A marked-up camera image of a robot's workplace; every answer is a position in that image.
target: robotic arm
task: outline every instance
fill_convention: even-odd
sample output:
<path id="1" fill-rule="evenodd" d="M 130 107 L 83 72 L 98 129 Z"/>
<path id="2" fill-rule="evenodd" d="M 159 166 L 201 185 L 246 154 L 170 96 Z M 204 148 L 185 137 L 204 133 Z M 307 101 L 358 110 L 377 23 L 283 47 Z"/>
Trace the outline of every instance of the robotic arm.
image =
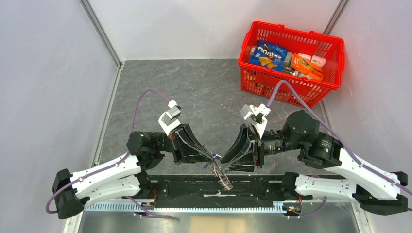
<path id="1" fill-rule="evenodd" d="M 225 191 L 230 191 L 233 185 L 225 172 L 254 172 L 256 166 L 264 165 L 267 155 L 300 150 L 299 161 L 316 169 L 335 172 L 343 178 L 324 179 L 287 172 L 281 192 L 288 199 L 327 196 L 358 202 L 364 210 L 379 215 L 407 211 L 408 199 L 400 194 L 400 188 L 359 166 L 339 140 L 319 132 L 319 121 L 301 110 L 292 113 L 281 130 L 265 131 L 265 116 L 269 112 L 270 109 L 263 104 L 258 108 L 252 105 L 242 108 L 243 118 L 251 125 L 240 126 L 236 141 L 221 159 L 224 164 L 221 167 L 215 156 L 196 139 L 190 126 L 180 123 L 180 107 L 175 101 L 170 101 L 169 110 L 159 119 L 164 132 L 132 132 L 127 142 L 128 153 L 84 171 L 70 173 L 63 169 L 57 173 L 52 191 L 59 219 L 72 217 L 102 200 L 124 196 L 149 199 L 153 185 L 146 171 L 160 163 L 164 158 L 163 152 L 172 153 L 177 165 L 208 163 L 219 184 Z M 405 173 L 386 172 L 358 159 L 390 180 L 407 185 Z M 78 182 L 62 188 L 77 179 Z"/>

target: orange snack bag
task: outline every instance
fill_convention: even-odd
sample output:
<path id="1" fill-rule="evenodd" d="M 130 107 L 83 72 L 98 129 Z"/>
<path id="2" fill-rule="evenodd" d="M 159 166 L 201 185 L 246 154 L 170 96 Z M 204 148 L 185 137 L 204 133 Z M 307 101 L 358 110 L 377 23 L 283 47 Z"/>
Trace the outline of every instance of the orange snack bag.
<path id="1" fill-rule="evenodd" d="M 292 68 L 304 75 L 309 75 L 316 80 L 322 80 L 322 68 L 294 53 L 292 55 Z"/>

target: red plastic basket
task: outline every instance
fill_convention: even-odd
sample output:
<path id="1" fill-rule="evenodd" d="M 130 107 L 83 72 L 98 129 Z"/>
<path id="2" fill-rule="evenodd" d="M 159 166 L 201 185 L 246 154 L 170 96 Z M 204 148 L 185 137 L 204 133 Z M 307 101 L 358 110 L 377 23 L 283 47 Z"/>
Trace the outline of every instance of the red plastic basket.
<path id="1" fill-rule="evenodd" d="M 322 81 L 309 80 L 306 77 L 301 78 L 249 64 L 250 49 L 256 46 L 258 40 L 266 40 L 284 46 L 292 53 L 300 52 L 326 58 L 326 64 L 322 68 Z M 341 86 L 342 72 L 345 66 L 343 40 L 314 31 L 306 33 L 285 28 L 284 25 L 255 21 L 243 41 L 238 63 L 242 91 L 270 97 L 276 84 L 280 80 L 286 80 L 303 101 L 309 107 L 313 107 L 331 90 L 336 90 Z M 301 106 L 285 85 L 280 87 L 275 100 Z"/>

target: gray floor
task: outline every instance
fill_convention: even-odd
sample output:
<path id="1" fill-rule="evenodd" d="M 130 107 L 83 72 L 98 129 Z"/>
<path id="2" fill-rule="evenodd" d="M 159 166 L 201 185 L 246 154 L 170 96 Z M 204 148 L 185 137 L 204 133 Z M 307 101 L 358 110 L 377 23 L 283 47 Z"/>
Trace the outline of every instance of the gray floor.
<path id="1" fill-rule="evenodd" d="M 240 68 L 236 59 L 127 61 L 121 74 L 109 123 L 103 140 L 100 164 L 126 152 L 136 100 L 147 88 L 157 88 L 182 107 L 180 121 L 189 123 L 197 139 L 214 153 L 224 155 L 238 135 L 244 104 L 259 106 L 265 97 L 240 90 Z M 137 110 L 135 130 L 160 132 L 157 120 L 167 110 L 167 102 L 156 93 L 147 93 Z M 281 129 L 287 116 L 301 107 L 274 101 L 266 129 Z M 321 115 L 319 105 L 314 111 Z M 297 161 L 298 151 L 265 157 L 260 174 L 330 174 Z M 173 156 L 149 174 L 204 174 L 204 164 L 176 166 Z"/>
<path id="2" fill-rule="evenodd" d="M 214 153 L 223 155 L 234 142 L 245 123 L 240 116 L 244 104 L 255 106 L 267 98 L 240 90 L 240 68 L 235 59 L 128 61 L 120 77 L 107 130 L 103 139 L 100 164 L 126 152 L 131 132 L 132 115 L 138 96 L 147 88 L 157 88 L 182 107 L 181 122 L 191 125 L 198 140 Z M 167 103 L 158 94 L 148 93 L 137 111 L 135 130 L 160 132 L 157 120 L 167 110 Z M 267 129 L 281 129 L 286 117 L 302 108 L 274 101 Z M 321 114 L 316 105 L 314 111 Z M 265 158 L 260 174 L 329 174 L 306 167 L 297 161 L 298 151 Z M 179 165 L 171 154 L 151 174 L 205 174 L 204 164 Z M 306 203 L 304 212 L 313 211 Z M 79 232 L 359 232 L 350 203 L 328 203 L 319 213 L 300 220 L 287 220 L 277 214 L 173 214 L 177 219 L 140 219 L 131 213 L 86 212 Z"/>

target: stone-textured surface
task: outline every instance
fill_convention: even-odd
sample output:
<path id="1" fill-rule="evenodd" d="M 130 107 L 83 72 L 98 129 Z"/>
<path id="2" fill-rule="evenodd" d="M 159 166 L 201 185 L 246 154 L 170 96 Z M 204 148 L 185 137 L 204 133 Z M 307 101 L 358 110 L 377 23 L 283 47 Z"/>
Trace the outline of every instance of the stone-textured surface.
<path id="1" fill-rule="evenodd" d="M 240 116 L 244 104 L 259 106 L 265 97 L 240 90 L 240 68 L 235 59 L 127 61 L 121 74 L 112 112 L 103 140 L 100 163 L 126 152 L 134 107 L 147 88 L 157 88 L 182 107 L 179 117 L 189 123 L 197 139 L 214 153 L 224 155 L 245 121 Z M 137 110 L 135 130 L 160 132 L 158 119 L 167 110 L 167 102 L 155 92 L 144 97 Z M 301 107 L 274 101 L 267 116 L 266 129 L 281 129 L 287 116 Z M 314 111 L 321 115 L 318 105 Z M 265 157 L 265 165 L 256 173 L 328 174 L 297 161 L 298 151 Z M 165 159 L 150 174 L 204 174 L 204 164 L 176 166 L 173 156 Z"/>

